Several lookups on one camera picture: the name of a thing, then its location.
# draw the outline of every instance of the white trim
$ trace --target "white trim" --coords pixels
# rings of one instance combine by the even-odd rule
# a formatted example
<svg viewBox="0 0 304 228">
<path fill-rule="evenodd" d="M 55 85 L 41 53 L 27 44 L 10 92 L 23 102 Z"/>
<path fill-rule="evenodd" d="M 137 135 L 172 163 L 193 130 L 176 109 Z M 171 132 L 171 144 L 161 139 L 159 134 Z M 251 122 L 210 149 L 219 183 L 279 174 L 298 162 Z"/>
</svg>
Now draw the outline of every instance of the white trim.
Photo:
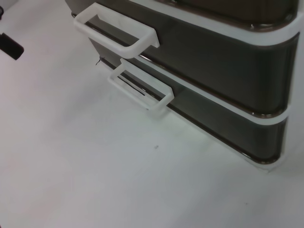
<svg viewBox="0 0 304 228">
<path fill-rule="evenodd" d="M 166 75 L 167 77 L 171 78 L 172 80 L 176 81 L 177 83 L 193 90 L 194 92 L 202 95 L 203 97 L 219 104 L 220 106 L 226 108 L 226 109 L 229 109 L 230 111 L 248 119 L 249 121 L 252 121 L 256 124 L 260 124 L 260 125 L 273 125 L 273 124 L 276 124 L 276 123 L 280 123 L 282 122 L 284 119 L 286 119 L 288 117 L 288 114 L 289 114 L 289 110 L 290 110 L 290 105 L 288 105 L 287 109 L 281 113 L 280 115 L 276 116 L 276 117 L 273 117 L 273 118 L 267 118 L 267 119 L 262 119 L 262 118 L 258 118 L 258 117 L 255 117 L 255 116 L 252 116 L 251 114 L 249 113 L 246 113 L 238 108 L 236 108 L 235 106 L 201 90 L 200 88 L 197 88 L 196 86 L 180 79 L 179 77 L 176 77 L 175 75 L 171 74 L 170 72 L 156 66 L 155 64 L 149 62 L 148 60 L 144 59 L 143 57 L 136 57 L 136 59 L 146 65 L 148 65 L 149 67 L 153 68 L 154 70 L 157 70 L 158 72 L 162 73 L 163 75 Z"/>
<path fill-rule="evenodd" d="M 288 25 L 270 32 L 253 32 L 237 28 L 232 25 L 212 20 L 185 10 L 181 10 L 154 0 L 130 0 L 137 4 L 157 12 L 169 15 L 171 17 L 183 20 L 185 22 L 200 26 L 202 28 L 214 31 L 216 33 L 228 36 L 234 39 L 244 41 L 248 44 L 258 46 L 270 46 L 283 43 L 295 36 L 301 28 L 303 13 L 298 11 L 297 17 Z"/>
</svg>

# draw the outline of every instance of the drawer handle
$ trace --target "drawer handle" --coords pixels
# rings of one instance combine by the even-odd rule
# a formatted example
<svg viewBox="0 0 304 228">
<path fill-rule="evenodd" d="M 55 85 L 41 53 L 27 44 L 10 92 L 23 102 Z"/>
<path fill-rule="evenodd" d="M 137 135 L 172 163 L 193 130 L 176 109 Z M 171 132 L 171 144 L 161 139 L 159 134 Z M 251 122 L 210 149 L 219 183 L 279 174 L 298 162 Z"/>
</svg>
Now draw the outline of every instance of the drawer handle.
<svg viewBox="0 0 304 228">
<path fill-rule="evenodd" d="M 131 46 L 124 47 L 85 25 L 85 23 L 96 15 L 100 20 L 129 33 L 139 40 Z M 150 45 L 156 48 L 160 46 L 155 29 L 98 3 L 93 3 L 91 6 L 79 13 L 74 18 L 74 26 L 78 31 L 86 34 L 97 43 L 123 58 L 133 58 L 142 53 Z"/>
<path fill-rule="evenodd" d="M 139 69 L 138 67 L 134 66 L 133 64 L 129 63 L 128 61 L 124 59 L 121 59 L 120 61 L 121 65 L 114 71 L 112 71 L 111 75 L 108 77 L 108 81 L 120 91 L 122 91 L 124 94 L 126 94 L 129 98 L 131 98 L 147 110 L 161 110 L 165 108 L 167 104 L 174 99 L 174 94 L 171 87 L 159 81 L 155 77 L 149 75 L 148 73 L 144 72 L 143 70 Z M 119 85 L 117 82 L 115 82 L 115 78 L 117 78 L 123 71 L 128 71 L 129 73 L 133 74 L 138 79 L 160 91 L 162 94 L 165 95 L 165 97 L 153 106 L 150 106 L 149 104 L 145 103 L 143 100 L 136 97 L 128 90 L 123 88 L 121 85 Z"/>
</svg>

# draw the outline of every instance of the dark gray drawer front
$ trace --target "dark gray drawer front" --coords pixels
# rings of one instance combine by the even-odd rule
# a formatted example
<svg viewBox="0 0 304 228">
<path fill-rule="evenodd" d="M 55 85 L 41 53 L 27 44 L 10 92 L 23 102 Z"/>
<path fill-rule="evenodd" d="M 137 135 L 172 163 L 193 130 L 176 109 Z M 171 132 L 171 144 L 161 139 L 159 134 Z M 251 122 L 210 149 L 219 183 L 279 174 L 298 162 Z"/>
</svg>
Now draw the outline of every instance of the dark gray drawer front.
<svg viewBox="0 0 304 228">
<path fill-rule="evenodd" d="M 92 41 L 101 60 L 112 68 L 120 65 L 120 57 Z M 255 124 L 234 112 L 206 99 L 136 59 L 132 64 L 169 85 L 175 98 L 168 107 L 211 135 L 258 163 L 272 163 L 280 157 L 285 121 L 270 125 Z M 157 99 L 162 94 L 131 74 L 124 76 Z"/>
<path fill-rule="evenodd" d="M 94 2 L 66 1 L 76 14 Z M 279 45 L 259 47 L 128 0 L 97 2 L 154 28 L 161 45 L 149 47 L 142 54 L 182 79 L 249 113 L 276 115 L 286 109 L 298 35 Z M 90 22 L 122 45 L 136 41 L 97 17 Z"/>
<path fill-rule="evenodd" d="M 156 0 L 246 29 L 274 29 L 297 15 L 298 0 Z"/>
</svg>

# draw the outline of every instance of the small black mark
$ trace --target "small black mark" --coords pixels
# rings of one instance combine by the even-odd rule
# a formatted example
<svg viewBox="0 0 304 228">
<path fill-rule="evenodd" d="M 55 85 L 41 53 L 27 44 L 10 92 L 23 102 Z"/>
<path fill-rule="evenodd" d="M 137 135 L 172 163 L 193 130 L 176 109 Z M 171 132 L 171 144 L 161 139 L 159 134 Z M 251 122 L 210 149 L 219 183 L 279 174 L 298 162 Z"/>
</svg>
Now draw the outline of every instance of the small black mark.
<svg viewBox="0 0 304 228">
<path fill-rule="evenodd" d="M 126 82 L 125 80 L 123 80 L 121 77 L 118 76 L 118 78 L 120 80 L 122 80 L 124 83 L 126 83 L 129 87 L 131 87 L 132 89 L 135 89 L 138 93 L 140 93 L 141 95 L 145 96 L 145 94 L 143 94 L 141 91 L 139 91 L 138 89 L 136 89 L 134 86 L 132 86 L 130 83 Z"/>
<path fill-rule="evenodd" d="M 98 60 L 98 62 L 95 64 L 95 66 L 101 61 L 101 59 Z"/>
</svg>

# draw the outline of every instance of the floor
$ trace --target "floor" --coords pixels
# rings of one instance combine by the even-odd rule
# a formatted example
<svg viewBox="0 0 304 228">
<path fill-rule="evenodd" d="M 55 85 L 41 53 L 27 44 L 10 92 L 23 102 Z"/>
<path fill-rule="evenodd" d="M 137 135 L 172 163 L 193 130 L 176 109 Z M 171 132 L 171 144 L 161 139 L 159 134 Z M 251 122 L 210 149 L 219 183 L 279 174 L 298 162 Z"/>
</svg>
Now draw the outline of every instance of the floor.
<svg viewBox="0 0 304 228">
<path fill-rule="evenodd" d="M 0 31 L 2 228 L 302 228 L 304 153 L 264 173 L 110 86 L 64 0 L 19 0 Z"/>
</svg>

